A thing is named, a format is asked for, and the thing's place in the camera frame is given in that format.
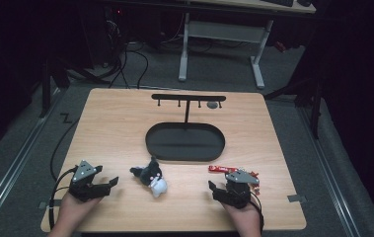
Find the black hook rack with tray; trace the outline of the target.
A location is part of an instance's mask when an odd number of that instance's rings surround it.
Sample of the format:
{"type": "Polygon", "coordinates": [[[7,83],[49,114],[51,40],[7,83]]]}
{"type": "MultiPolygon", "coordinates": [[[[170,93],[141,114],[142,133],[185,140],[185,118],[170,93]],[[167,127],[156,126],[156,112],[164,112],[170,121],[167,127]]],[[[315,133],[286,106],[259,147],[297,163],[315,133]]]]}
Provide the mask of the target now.
{"type": "Polygon", "coordinates": [[[186,103],[183,122],[159,122],[149,128],[145,135],[146,148],[151,156],[165,161],[210,162],[217,159],[225,148],[223,132],[210,123],[190,122],[191,102],[215,103],[217,108],[226,100],[225,96],[199,96],[153,94],[153,100],[186,103]]]}

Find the person's right hand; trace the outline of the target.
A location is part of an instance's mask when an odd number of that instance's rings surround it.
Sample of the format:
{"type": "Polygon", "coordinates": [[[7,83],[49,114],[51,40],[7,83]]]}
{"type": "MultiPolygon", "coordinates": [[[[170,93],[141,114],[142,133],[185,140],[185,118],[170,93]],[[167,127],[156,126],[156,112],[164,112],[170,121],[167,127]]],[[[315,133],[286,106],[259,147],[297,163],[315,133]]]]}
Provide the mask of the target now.
{"type": "Polygon", "coordinates": [[[260,215],[250,203],[240,209],[226,203],[223,203],[222,206],[229,214],[237,232],[259,231],[262,233],[260,215]]]}

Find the black keyboard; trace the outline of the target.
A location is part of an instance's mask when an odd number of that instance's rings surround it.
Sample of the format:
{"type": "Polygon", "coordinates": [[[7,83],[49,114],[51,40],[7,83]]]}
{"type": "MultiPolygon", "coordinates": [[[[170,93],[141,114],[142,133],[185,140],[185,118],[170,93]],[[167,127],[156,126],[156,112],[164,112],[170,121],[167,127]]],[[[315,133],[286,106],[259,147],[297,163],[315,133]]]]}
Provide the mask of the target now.
{"type": "Polygon", "coordinates": [[[271,3],[271,4],[276,4],[279,6],[284,6],[284,7],[293,7],[293,0],[261,0],[263,2],[271,3]]]}

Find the white frame wooden desk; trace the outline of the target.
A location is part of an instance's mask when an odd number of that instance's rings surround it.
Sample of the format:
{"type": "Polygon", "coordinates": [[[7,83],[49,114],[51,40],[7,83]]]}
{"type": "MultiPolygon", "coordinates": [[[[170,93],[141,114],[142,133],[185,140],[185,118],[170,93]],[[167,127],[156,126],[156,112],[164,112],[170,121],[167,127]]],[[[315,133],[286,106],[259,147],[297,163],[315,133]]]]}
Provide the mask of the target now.
{"type": "MultiPolygon", "coordinates": [[[[284,7],[261,0],[186,0],[188,7],[207,5],[209,7],[239,7],[244,10],[259,10],[268,14],[296,14],[297,16],[313,15],[316,7],[311,3],[309,7],[300,5],[293,0],[293,7],[284,7]]],[[[256,85],[264,88],[260,60],[273,25],[273,17],[263,20],[258,26],[242,23],[222,23],[220,20],[191,20],[189,13],[185,13],[183,50],[181,54],[179,80],[187,80],[188,40],[190,38],[228,40],[237,42],[256,43],[256,54],[250,57],[256,85]]]]}

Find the person's left hand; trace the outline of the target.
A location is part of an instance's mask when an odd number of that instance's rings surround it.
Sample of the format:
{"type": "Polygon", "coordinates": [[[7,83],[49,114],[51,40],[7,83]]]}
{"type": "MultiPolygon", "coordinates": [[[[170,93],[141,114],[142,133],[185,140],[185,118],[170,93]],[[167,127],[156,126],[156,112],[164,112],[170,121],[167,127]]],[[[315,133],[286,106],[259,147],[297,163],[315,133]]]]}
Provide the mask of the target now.
{"type": "Polygon", "coordinates": [[[75,230],[101,200],[102,198],[98,197],[80,201],[66,193],[62,199],[55,225],[69,226],[75,230]]]}

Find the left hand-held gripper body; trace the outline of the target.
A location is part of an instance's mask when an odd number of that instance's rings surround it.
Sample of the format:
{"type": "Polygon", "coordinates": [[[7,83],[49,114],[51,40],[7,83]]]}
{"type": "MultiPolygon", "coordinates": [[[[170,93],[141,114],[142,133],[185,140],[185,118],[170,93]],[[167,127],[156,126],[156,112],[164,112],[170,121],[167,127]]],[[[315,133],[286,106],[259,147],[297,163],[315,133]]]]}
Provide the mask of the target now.
{"type": "Polygon", "coordinates": [[[93,180],[97,174],[95,167],[86,160],[82,160],[71,179],[69,193],[80,201],[105,197],[102,194],[103,184],[93,184],[93,180]]]}

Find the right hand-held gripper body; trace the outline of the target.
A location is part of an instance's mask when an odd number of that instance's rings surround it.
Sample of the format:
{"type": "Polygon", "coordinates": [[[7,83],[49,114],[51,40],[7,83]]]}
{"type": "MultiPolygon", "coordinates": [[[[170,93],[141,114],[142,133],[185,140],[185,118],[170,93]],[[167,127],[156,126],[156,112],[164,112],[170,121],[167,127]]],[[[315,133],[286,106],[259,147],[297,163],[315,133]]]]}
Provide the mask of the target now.
{"type": "Polygon", "coordinates": [[[258,185],[260,180],[249,172],[237,170],[225,175],[226,190],[220,195],[220,201],[238,209],[251,201],[250,185],[258,185]]]}

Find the metal floor rail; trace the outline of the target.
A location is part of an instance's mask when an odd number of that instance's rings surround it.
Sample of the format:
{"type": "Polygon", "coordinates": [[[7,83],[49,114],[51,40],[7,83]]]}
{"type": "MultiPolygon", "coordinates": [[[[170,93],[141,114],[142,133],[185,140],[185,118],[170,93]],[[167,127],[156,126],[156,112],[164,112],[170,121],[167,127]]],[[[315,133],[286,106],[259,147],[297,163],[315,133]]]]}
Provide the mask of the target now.
{"type": "Polygon", "coordinates": [[[54,89],[51,94],[51,105],[44,112],[41,108],[41,90],[38,90],[33,95],[34,101],[13,120],[6,133],[1,138],[0,207],[24,169],[29,159],[29,154],[51,111],[65,93],[65,89],[54,89]]]}
{"type": "Polygon", "coordinates": [[[342,194],[337,179],[331,169],[327,160],[324,149],[318,138],[315,137],[311,130],[310,119],[304,109],[296,109],[299,118],[304,124],[304,128],[310,138],[310,141],[315,149],[316,157],[320,166],[321,173],[324,176],[325,184],[334,204],[340,223],[344,229],[347,237],[361,237],[359,229],[354,221],[353,215],[349,209],[347,201],[342,194]]]}

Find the black metal stand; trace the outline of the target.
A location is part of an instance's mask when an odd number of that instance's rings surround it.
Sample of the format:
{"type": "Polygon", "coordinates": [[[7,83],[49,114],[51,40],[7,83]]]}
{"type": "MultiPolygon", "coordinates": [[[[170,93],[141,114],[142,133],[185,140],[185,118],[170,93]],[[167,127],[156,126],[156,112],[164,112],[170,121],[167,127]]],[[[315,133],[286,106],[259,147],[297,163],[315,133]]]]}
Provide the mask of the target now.
{"type": "Polygon", "coordinates": [[[295,94],[294,104],[296,107],[311,107],[309,127],[312,135],[318,139],[319,118],[321,115],[321,99],[323,92],[323,80],[315,78],[306,78],[298,82],[291,82],[278,90],[275,90],[263,97],[266,100],[272,100],[280,95],[295,94]]]}
{"type": "Polygon", "coordinates": [[[60,89],[67,89],[70,81],[64,61],[59,57],[48,58],[42,65],[41,78],[41,114],[44,118],[51,106],[51,81],[60,89]]]}

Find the black computer tower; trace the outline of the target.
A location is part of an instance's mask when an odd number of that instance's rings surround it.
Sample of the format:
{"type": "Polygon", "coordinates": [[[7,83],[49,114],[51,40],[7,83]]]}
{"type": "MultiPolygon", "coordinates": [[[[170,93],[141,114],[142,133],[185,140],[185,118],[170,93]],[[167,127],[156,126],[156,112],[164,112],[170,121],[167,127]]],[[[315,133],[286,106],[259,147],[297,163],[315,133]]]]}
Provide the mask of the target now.
{"type": "Polygon", "coordinates": [[[119,10],[113,6],[87,4],[82,10],[89,51],[94,65],[114,65],[124,45],[119,10]]]}

